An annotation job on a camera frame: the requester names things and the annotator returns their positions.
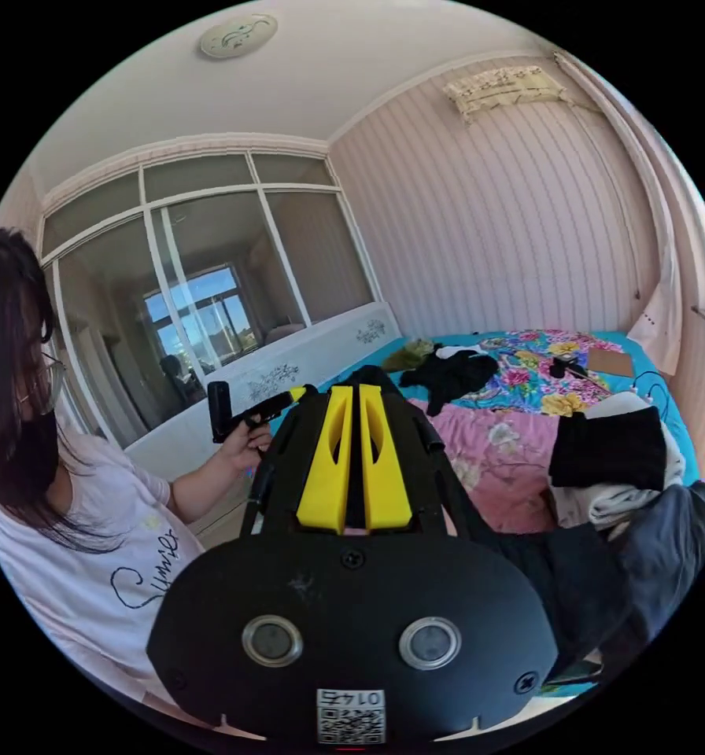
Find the bed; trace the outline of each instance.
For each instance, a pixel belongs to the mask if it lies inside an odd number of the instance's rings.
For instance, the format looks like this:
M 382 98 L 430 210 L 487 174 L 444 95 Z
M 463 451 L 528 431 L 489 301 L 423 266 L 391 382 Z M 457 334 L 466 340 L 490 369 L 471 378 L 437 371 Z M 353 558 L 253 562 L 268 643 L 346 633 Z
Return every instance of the bed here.
M 363 365 L 381 365 L 407 338 L 397 338 L 334 379 L 319 385 L 328 390 Z M 677 405 L 644 350 L 624 333 L 575 333 L 564 330 L 523 330 L 448 335 L 431 339 L 443 345 L 478 344 L 500 364 L 495 377 L 479 393 L 447 405 L 431 421 L 445 441 L 448 456 L 484 519 L 498 531 L 533 532 L 556 526 L 540 493 L 547 485 L 549 457 L 559 417 L 597 403 L 607 394 L 574 377 L 549 374 L 554 355 L 575 355 L 587 366 L 590 348 L 624 352 L 633 360 L 635 378 L 591 373 L 610 392 L 635 388 L 650 396 L 685 457 L 684 484 L 699 479 L 696 453 Z M 399 384 L 400 374 L 391 376 Z M 401 389 L 405 398 L 425 409 L 423 387 Z M 541 697 L 569 698 L 592 684 L 542 687 Z
M 381 364 L 409 339 L 398 338 L 340 373 L 334 380 L 319 386 L 326 390 L 365 364 Z M 573 354 L 587 365 L 588 350 L 593 347 L 630 354 L 633 360 L 636 389 L 639 396 L 651 395 L 663 421 L 670 429 L 686 460 L 684 484 L 699 479 L 696 452 L 677 404 L 666 382 L 644 350 L 624 333 L 595 331 L 575 333 L 566 330 L 514 330 L 471 335 L 451 335 L 431 339 L 447 346 L 479 344 L 500 363 L 499 373 L 480 393 L 452 402 L 454 406 L 493 412 L 542 414 L 549 417 L 569 415 L 600 401 L 606 396 L 590 383 L 574 377 L 558 380 L 549 375 L 553 355 Z M 392 375 L 399 383 L 400 374 Z M 594 374 L 592 377 L 611 392 L 627 391 L 634 380 L 628 377 Z M 401 389 L 414 402 L 425 403 L 428 393 L 419 386 Z

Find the brown paper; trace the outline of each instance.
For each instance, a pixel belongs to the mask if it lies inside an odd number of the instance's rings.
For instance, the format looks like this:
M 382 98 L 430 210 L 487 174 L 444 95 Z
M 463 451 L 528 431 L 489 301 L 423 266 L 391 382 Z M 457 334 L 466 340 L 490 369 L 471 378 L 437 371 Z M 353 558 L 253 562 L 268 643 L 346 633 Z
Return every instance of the brown paper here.
M 607 375 L 619 375 L 623 378 L 633 377 L 633 360 L 630 354 L 609 352 L 604 348 L 591 348 L 586 366 L 592 372 L 604 372 Z

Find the woman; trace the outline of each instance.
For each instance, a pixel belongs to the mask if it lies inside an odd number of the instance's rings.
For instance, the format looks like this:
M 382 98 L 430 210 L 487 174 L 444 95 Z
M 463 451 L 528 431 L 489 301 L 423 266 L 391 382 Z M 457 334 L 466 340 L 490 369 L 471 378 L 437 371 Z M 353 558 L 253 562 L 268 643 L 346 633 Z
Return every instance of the woman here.
M 0 230 L 0 562 L 43 631 L 76 664 L 163 713 L 201 724 L 167 695 L 146 655 L 161 598 L 202 551 L 207 514 L 271 435 L 243 423 L 173 483 L 106 440 L 61 430 L 64 367 L 45 350 L 55 314 L 22 234 Z

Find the glass partition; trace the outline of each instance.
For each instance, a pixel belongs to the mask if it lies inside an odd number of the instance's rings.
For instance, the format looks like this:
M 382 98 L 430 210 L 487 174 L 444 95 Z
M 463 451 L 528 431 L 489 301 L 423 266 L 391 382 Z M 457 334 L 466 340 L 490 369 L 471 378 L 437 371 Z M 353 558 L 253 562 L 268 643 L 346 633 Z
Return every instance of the glass partition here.
M 92 432 L 127 447 L 202 401 L 221 367 L 372 301 L 325 161 L 253 160 L 265 193 L 244 153 L 189 157 L 143 169 L 148 204 L 135 171 L 46 219 L 44 255 L 82 238 L 55 262 L 65 316 L 55 346 Z

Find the qr code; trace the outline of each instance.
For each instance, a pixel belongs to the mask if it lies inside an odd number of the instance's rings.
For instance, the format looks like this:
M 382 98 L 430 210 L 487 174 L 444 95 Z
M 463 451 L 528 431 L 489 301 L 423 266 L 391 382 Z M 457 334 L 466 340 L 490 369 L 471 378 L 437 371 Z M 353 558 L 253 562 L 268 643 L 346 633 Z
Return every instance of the qr code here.
M 319 708 L 322 744 L 382 744 L 384 732 L 384 708 Z

